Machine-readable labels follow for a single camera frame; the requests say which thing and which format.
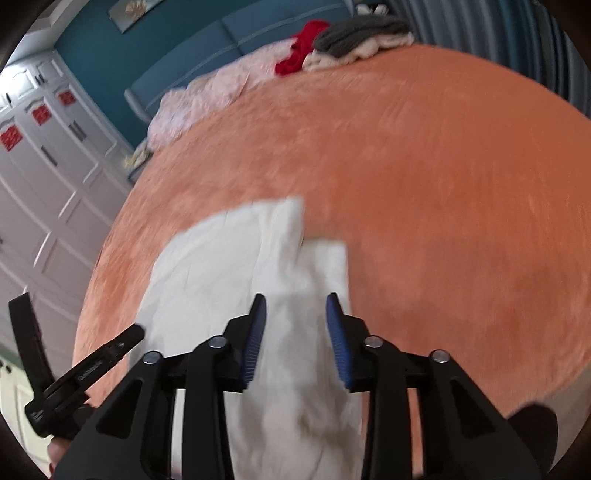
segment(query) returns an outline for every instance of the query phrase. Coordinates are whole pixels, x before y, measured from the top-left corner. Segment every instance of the human hand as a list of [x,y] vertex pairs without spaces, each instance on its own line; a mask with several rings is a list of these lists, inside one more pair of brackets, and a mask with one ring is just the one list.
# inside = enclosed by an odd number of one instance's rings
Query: human hand
[[56,469],[56,465],[59,463],[61,458],[66,454],[66,451],[70,447],[71,441],[62,439],[59,437],[53,437],[51,443],[47,446],[47,454],[51,461],[50,471],[53,475],[53,471]]

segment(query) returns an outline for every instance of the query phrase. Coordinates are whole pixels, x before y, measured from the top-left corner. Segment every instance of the orange fuzzy blanket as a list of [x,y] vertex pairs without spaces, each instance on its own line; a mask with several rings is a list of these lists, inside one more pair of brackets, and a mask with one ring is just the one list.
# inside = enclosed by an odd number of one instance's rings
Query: orange fuzzy blanket
[[453,51],[274,80],[156,153],[105,242],[74,359],[134,321],[177,232],[298,194],[306,235],[347,243],[353,312],[372,333],[449,350],[509,413],[589,361],[590,153],[591,124],[570,105]]

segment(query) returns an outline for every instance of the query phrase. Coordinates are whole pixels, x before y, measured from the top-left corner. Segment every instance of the blue headboard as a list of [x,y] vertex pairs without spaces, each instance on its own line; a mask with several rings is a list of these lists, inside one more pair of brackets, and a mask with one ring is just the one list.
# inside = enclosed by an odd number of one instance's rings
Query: blue headboard
[[191,36],[152,65],[125,99],[144,122],[158,111],[171,88],[222,67],[263,45],[289,38],[319,18],[336,22],[352,14],[345,0],[260,0],[217,20]]

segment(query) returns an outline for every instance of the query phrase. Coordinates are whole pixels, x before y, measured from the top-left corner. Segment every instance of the teal wall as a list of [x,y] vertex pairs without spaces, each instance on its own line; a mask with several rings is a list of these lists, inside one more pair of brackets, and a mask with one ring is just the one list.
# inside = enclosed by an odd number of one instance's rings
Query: teal wall
[[164,0],[127,32],[108,15],[116,0],[90,0],[56,43],[84,89],[136,146],[148,127],[130,110],[124,90],[163,55],[212,21],[254,0]]

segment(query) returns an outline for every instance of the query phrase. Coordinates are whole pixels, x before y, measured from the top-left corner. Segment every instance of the white cloth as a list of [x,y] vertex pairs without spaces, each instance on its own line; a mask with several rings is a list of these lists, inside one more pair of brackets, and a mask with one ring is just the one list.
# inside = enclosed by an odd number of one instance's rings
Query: white cloth
[[364,60],[373,57],[380,49],[405,47],[413,43],[414,35],[411,32],[396,35],[376,35],[361,42],[347,55],[339,59],[328,53],[314,50],[306,55],[301,68],[307,72],[331,69],[340,65],[348,65],[359,59]]
[[[243,394],[225,397],[236,480],[347,480],[361,472],[361,399],[338,379],[324,313],[332,291],[349,308],[346,247],[302,238],[300,199],[214,215],[167,245],[139,308],[137,323],[146,336],[135,361],[149,350],[190,352],[247,313],[256,293],[266,296],[255,378]],[[179,393],[175,478],[181,469]]]

